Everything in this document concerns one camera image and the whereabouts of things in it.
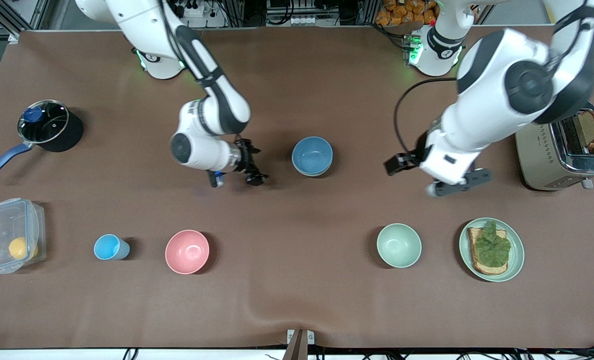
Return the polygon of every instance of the clear plastic container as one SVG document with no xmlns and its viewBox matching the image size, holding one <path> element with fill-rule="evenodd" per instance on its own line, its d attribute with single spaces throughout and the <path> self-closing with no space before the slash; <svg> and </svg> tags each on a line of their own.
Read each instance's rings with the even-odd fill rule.
<svg viewBox="0 0 594 360">
<path fill-rule="evenodd" d="M 22 198 L 0 202 L 0 274 L 46 258 L 43 207 Z"/>
</svg>

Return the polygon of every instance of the pink bowl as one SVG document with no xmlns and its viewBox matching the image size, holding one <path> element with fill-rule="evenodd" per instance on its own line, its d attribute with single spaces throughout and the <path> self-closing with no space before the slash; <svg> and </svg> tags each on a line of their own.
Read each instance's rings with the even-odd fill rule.
<svg viewBox="0 0 594 360">
<path fill-rule="evenodd" d="M 183 230 L 168 242 L 166 263 L 178 274 L 192 274 L 206 264 L 209 254 L 208 240 L 203 234 L 199 231 Z"/>
</svg>

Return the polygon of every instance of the sandwich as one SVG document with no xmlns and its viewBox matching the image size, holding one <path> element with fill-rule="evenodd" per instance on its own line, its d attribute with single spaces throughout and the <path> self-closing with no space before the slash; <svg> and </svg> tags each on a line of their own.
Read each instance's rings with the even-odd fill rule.
<svg viewBox="0 0 594 360">
<path fill-rule="evenodd" d="M 470 254 L 473 267 L 485 275 L 500 275 L 508 270 L 510 241 L 505 230 L 498 230 L 494 221 L 484 228 L 469 227 Z"/>
</svg>

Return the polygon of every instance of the brown tablecloth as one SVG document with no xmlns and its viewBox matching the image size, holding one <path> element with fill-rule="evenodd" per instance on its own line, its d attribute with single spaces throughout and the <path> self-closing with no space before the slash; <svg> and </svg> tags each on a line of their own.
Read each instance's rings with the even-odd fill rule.
<svg viewBox="0 0 594 360">
<path fill-rule="evenodd" d="M 468 44 L 491 30 L 473 29 Z M 544 41 L 551 32 L 522 30 Z M 120 32 L 25 32 L 7 48 L 0 155 L 20 141 L 18 116 L 38 100 L 63 101 L 86 132 L 72 150 L 37 148 L 0 171 L 0 201 L 41 203 L 49 242 L 46 261 L 0 275 L 0 348 L 266 346 L 292 328 L 314 330 L 327 347 L 594 346 L 594 190 L 528 191 L 511 138 L 479 157 L 494 182 L 468 193 L 427 198 L 422 171 L 386 176 L 382 162 L 400 151 L 393 106 L 423 77 L 373 29 L 203 39 L 250 102 L 244 135 L 263 150 L 264 186 L 228 175 L 212 189 L 203 171 L 173 161 L 179 108 L 204 94 L 189 73 L 151 78 Z M 413 144 L 454 100 L 453 83 L 411 93 L 405 139 Z M 325 178 L 290 162 L 310 135 L 335 149 Z M 477 217 L 521 235 L 525 265 L 513 280 L 483 282 L 462 264 L 457 236 Z M 390 223 L 422 238 L 411 268 L 376 255 Z M 199 275 L 164 261 L 167 240 L 184 229 L 212 246 Z M 106 233 L 129 239 L 129 260 L 95 258 Z"/>
</svg>

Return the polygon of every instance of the bread slice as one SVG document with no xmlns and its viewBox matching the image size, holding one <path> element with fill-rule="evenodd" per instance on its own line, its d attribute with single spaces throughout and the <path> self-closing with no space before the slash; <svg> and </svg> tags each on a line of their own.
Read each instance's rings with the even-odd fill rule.
<svg viewBox="0 0 594 360">
<path fill-rule="evenodd" d="M 469 227 L 468 228 L 468 238 L 470 239 L 470 255 L 472 257 L 473 267 L 476 271 L 479 271 L 482 274 L 486 275 L 500 275 L 503 274 L 508 269 L 508 262 L 503 264 L 498 268 L 491 268 L 479 262 L 477 259 L 477 254 L 475 253 L 475 243 L 477 242 L 477 238 L 483 231 L 482 228 L 477 227 Z M 505 239 L 505 230 L 496 231 L 498 237 Z"/>
</svg>

